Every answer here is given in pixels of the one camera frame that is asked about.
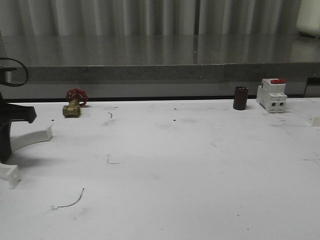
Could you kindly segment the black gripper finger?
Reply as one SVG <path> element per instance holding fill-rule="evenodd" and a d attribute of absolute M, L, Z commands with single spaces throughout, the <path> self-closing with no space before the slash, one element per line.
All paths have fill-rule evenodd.
<path fill-rule="evenodd" d="M 0 95 L 0 122 L 28 122 L 33 123 L 37 114 L 33 106 L 22 106 L 5 102 Z"/>
<path fill-rule="evenodd" d="M 12 154 L 11 140 L 11 122 L 0 124 L 0 162 L 5 163 Z"/>

